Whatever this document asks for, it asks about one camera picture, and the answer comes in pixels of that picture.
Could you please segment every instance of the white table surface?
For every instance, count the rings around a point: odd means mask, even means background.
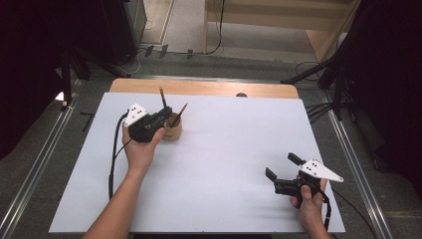
[[[289,152],[323,162],[301,100],[167,95],[166,101],[174,112],[188,103],[182,136],[157,146],[131,232],[304,232],[289,196],[276,194],[265,176],[269,167],[281,179],[295,178],[298,167],[287,159]],[[115,127],[133,103],[150,113],[162,109],[159,94],[104,95],[51,233],[86,232],[106,206]],[[126,170],[122,152],[114,190]],[[325,193],[332,207],[328,231],[344,232],[329,184]]]

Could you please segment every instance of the black cable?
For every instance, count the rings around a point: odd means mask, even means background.
[[[223,0],[223,6],[221,7],[221,14],[220,14],[220,31],[219,31],[220,41],[219,41],[217,47],[214,49],[214,51],[205,53],[205,55],[210,55],[210,54],[215,53],[220,48],[220,46],[221,46],[221,41],[223,40],[223,34],[221,32],[221,28],[223,26],[223,14],[224,14],[224,6],[225,6],[225,3],[226,3],[226,0]]]
[[[221,42],[223,41],[223,35],[222,35],[222,26],[223,26],[223,15],[224,15],[224,6],[225,6],[226,0],[223,0],[223,6],[221,7],[221,15],[220,15],[220,29],[217,31],[220,37],[220,41],[218,42],[217,47],[211,51],[211,52],[207,52],[207,53],[181,53],[181,52],[165,52],[165,54],[175,54],[175,55],[184,55],[184,56],[208,56],[211,55],[213,53],[215,53],[221,46]]]
[[[296,67],[295,67],[295,72],[296,72],[296,75],[299,75],[299,72],[298,72],[298,67],[299,67],[299,66],[301,66],[301,65],[303,65],[303,64],[315,64],[315,65],[319,65],[319,63],[318,63],[318,62],[301,62],[301,63],[297,64],[297,65],[296,65]],[[305,78],[305,80],[308,80],[308,81],[319,81],[319,79],[320,79],[319,72],[316,72],[316,75],[318,76],[318,78],[317,78],[317,79],[309,79],[309,78]]]
[[[345,202],[347,202],[356,212],[357,212],[357,214],[359,214],[359,216],[363,219],[363,221],[366,223],[366,225],[369,227],[369,229],[370,229],[370,231],[371,231],[371,233],[372,233],[372,236],[374,237],[374,238],[376,238],[376,234],[375,234],[375,232],[373,231],[373,229],[372,229],[372,226],[370,225],[370,223],[366,220],[366,218],[362,215],[362,213],[360,213],[360,211],[350,202],[350,201],[348,201],[347,199],[345,199],[345,197],[343,196],[343,195],[341,195],[339,192],[337,192],[334,188],[331,188],[331,190],[333,191],[333,192],[335,192],[339,197],[341,197]]]
[[[116,150],[116,146],[117,146],[117,137],[118,137],[118,132],[120,130],[120,124],[123,121],[123,119],[125,119],[127,117],[127,113],[125,113],[123,116],[120,117],[120,119],[118,120],[117,123],[117,127],[115,128],[115,133],[114,133],[114,144],[112,146],[112,158],[111,158],[111,169],[109,171],[109,176],[108,176],[108,198],[111,199],[112,198],[112,194],[113,194],[113,189],[112,189],[112,185],[114,182],[114,164],[115,164],[115,159],[117,158],[118,154],[121,152],[121,150],[128,144],[128,142],[118,151],[118,153],[115,153]]]

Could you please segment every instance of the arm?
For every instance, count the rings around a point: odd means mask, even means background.
[[[123,127],[122,131],[122,142],[125,144],[130,141],[130,137],[127,127]],[[127,144],[124,148],[128,162],[126,177],[84,238],[127,237],[140,185],[152,163],[155,147],[163,135],[164,128],[160,128],[149,143],[132,140]]]

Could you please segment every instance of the human hand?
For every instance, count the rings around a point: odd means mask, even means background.
[[[143,178],[152,164],[155,148],[164,135],[164,128],[159,128],[151,142],[137,142],[131,140],[128,127],[123,126],[123,137],[121,139],[126,153],[128,170],[127,175],[140,176]]]
[[[320,181],[320,190],[324,191],[326,186],[326,179]],[[307,185],[301,187],[301,195],[303,202],[301,208],[298,209],[298,218],[302,226],[310,234],[311,238],[323,238],[328,236],[323,226],[321,209],[323,204],[323,197],[317,193],[314,197],[311,188]],[[299,202],[296,197],[290,198],[292,206],[296,207]]]

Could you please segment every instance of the wooden tabletop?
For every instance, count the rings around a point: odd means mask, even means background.
[[[243,93],[251,98],[298,99],[298,91],[291,85],[252,84],[197,80],[116,79],[111,93],[159,93],[159,87],[170,95],[233,96]]]

